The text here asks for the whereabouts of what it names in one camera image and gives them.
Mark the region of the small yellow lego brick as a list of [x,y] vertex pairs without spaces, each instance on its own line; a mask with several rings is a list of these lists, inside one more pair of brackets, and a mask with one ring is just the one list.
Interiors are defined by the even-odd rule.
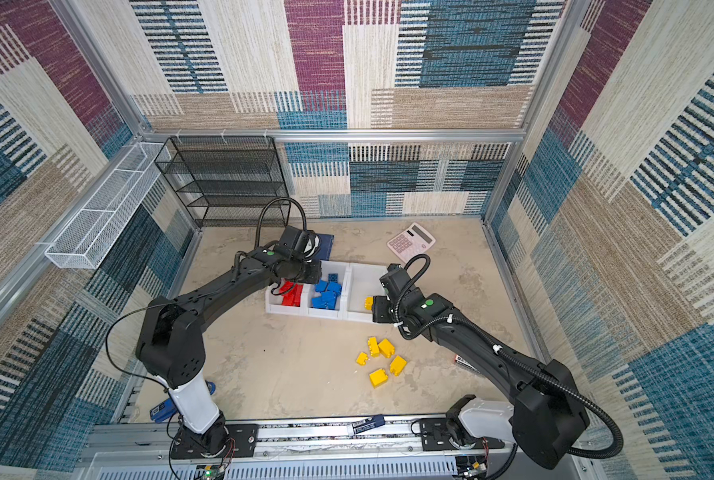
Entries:
[[360,353],[358,354],[358,357],[356,358],[356,363],[359,364],[359,365],[361,365],[361,366],[364,366],[364,365],[367,363],[368,359],[369,359],[369,356],[368,356],[367,353],[365,353],[365,352],[360,352]]

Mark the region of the white middle bin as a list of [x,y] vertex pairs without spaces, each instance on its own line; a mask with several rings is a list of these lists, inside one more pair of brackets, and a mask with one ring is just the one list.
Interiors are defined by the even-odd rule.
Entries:
[[[339,275],[339,283],[342,285],[342,293],[337,298],[337,308],[335,310],[321,310],[311,307],[313,297],[322,296],[324,292],[316,292],[315,285],[320,281],[328,281],[330,273]],[[308,295],[308,316],[318,319],[328,320],[345,320],[347,316],[347,306],[349,300],[349,291],[352,284],[352,267],[349,263],[338,261],[323,261],[321,263],[321,278],[314,285],[310,286],[311,292]]]

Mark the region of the blue small lego brick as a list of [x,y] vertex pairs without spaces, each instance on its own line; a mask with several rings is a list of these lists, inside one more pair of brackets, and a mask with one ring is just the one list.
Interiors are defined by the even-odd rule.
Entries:
[[332,293],[335,297],[339,297],[342,293],[342,285],[335,282],[329,282],[327,285],[327,291]]

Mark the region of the red long lego brick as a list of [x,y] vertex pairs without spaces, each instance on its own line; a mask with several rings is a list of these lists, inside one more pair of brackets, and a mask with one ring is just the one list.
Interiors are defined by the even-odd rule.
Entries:
[[292,294],[292,305],[294,307],[299,307],[301,305],[302,291],[303,291],[302,285],[297,285],[295,287],[293,294]]

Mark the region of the white bin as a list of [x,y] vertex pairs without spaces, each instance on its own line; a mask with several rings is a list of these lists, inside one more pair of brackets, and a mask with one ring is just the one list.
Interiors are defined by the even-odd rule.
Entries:
[[352,263],[346,279],[343,319],[352,322],[371,323],[372,310],[366,301],[384,295],[380,277],[387,273],[385,265]]
[[284,305],[284,297],[273,295],[273,290],[273,286],[268,287],[264,295],[265,311],[268,314],[292,315],[300,317],[306,316],[308,314],[308,295],[311,292],[311,288],[309,285],[301,286],[298,306]]
[[[330,273],[339,275],[339,283],[342,285],[342,293],[337,298],[337,308],[335,310],[321,310],[311,307],[313,297],[322,296],[324,292],[316,292],[315,285],[320,281],[328,281]],[[352,267],[349,263],[338,261],[323,261],[321,263],[321,278],[314,285],[310,286],[311,292],[308,295],[308,316],[318,319],[328,320],[345,320],[347,316],[347,306],[349,300],[349,291],[352,284]]]

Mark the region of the white right bin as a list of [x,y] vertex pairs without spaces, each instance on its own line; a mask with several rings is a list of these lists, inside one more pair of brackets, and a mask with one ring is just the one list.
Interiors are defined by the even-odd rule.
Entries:
[[371,323],[372,310],[366,301],[384,295],[380,277],[387,273],[385,265],[352,263],[346,279],[343,319],[352,322]]

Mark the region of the blue notebook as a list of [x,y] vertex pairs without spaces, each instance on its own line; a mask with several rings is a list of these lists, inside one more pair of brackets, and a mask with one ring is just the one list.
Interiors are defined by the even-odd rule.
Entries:
[[322,234],[318,233],[318,249],[316,252],[316,255],[314,258],[316,260],[324,260],[324,261],[329,261],[332,248],[333,248],[333,242],[334,242],[334,236],[331,234]]

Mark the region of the white left bin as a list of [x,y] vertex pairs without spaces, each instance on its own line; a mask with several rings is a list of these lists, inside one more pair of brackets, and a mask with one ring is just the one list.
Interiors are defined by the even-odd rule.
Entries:
[[264,295],[265,311],[268,314],[292,315],[300,317],[306,316],[308,314],[308,295],[311,292],[311,288],[309,285],[301,286],[298,306],[284,305],[284,297],[273,295],[273,290],[273,286],[268,287]]

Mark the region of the blue label tag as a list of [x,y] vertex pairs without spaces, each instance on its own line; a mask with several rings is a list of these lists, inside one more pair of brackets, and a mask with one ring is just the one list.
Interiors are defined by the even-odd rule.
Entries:
[[382,414],[377,414],[371,417],[364,418],[352,424],[352,435],[357,436],[365,432],[377,429],[379,427],[384,426],[385,423],[385,416]]

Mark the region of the red white small box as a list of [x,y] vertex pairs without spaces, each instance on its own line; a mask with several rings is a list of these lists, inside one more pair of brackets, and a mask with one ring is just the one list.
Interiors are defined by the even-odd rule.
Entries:
[[461,356],[459,356],[459,355],[456,355],[456,356],[454,357],[454,362],[455,362],[458,366],[461,366],[461,367],[463,367],[463,368],[465,368],[465,369],[468,369],[468,370],[473,371],[473,372],[478,372],[478,370],[477,370],[474,366],[472,366],[472,365],[471,365],[470,363],[468,363],[463,357],[461,357]]

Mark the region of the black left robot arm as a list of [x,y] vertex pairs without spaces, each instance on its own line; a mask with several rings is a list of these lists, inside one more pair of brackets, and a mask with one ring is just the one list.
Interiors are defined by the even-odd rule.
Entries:
[[292,226],[281,238],[235,254],[230,269],[188,293],[150,302],[141,325],[135,356],[165,387],[187,431],[204,435],[223,422],[203,378],[203,334],[220,316],[245,298],[273,284],[316,284],[321,262],[314,231]]

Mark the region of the pink calculator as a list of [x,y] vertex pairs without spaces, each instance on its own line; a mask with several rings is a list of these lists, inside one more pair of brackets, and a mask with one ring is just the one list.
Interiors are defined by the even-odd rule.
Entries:
[[426,253],[436,244],[432,234],[417,222],[412,223],[387,243],[389,250],[406,263],[418,254]]

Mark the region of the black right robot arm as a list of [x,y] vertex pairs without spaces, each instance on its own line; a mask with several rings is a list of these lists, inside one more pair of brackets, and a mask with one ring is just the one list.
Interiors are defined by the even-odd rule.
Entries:
[[588,455],[575,446],[590,419],[567,367],[503,344],[445,297],[423,294],[398,264],[389,265],[379,282],[384,293],[374,298],[373,321],[396,323],[406,339],[424,337],[485,375],[512,405],[508,439],[531,460],[553,469],[566,455]]

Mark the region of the yellow long lego brick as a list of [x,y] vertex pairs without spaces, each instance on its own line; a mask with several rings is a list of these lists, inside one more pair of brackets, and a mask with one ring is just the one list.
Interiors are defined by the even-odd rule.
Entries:
[[372,357],[377,357],[380,355],[380,350],[378,347],[378,341],[376,337],[369,337],[367,340],[367,345],[369,353]]

